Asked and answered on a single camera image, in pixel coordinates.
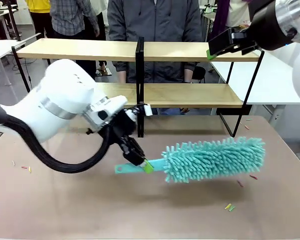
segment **green debris piece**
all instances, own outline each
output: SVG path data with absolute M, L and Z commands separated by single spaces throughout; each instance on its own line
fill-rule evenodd
M 212 61 L 214 58 L 217 57 L 216 55 L 210 55 L 210 50 L 207 50 L 206 54 L 209 61 Z
M 154 171 L 154 167 L 148 162 L 148 160 L 144 160 L 144 162 L 146 163 L 146 165 L 143 167 L 143 170 L 147 174 L 152 173 Z
M 231 212 L 234 208 L 235 208 L 235 206 L 232 205 L 232 206 L 230 207 L 229 211 Z

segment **person in gray jacket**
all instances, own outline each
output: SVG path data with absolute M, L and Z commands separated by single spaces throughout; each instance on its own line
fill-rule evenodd
M 198 0 L 109 0 L 111 41 L 201 42 Z M 191 82 L 194 62 L 146 62 L 144 82 Z M 120 82 L 135 83 L 133 62 L 114 62 Z

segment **jacket zipper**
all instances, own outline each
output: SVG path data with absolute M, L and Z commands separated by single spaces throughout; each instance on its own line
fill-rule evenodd
M 155 35 L 156 35 L 156 4 L 154 3 L 154 42 L 155 42 Z M 155 79 L 155 62 L 153 62 L 153 72 L 152 72 L 152 79 L 154 83 Z

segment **chair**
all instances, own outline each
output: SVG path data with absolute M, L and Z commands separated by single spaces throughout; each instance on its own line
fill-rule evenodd
M 193 71 L 192 79 L 198 80 L 199 83 L 201 83 L 203 80 L 203 82 L 205 83 L 205 73 L 206 73 L 206 70 L 204 67 L 196 66 Z

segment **drawstring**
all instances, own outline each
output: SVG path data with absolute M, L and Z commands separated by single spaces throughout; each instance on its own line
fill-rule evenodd
M 141 13 L 142 13 L 142 2 L 143 2 L 143 0 L 140 0 L 140 11 L 139 11 L 139 15 L 141 15 Z
M 171 15 L 172 12 L 172 0 L 170 0 L 170 11 L 169 11 L 169 16 Z

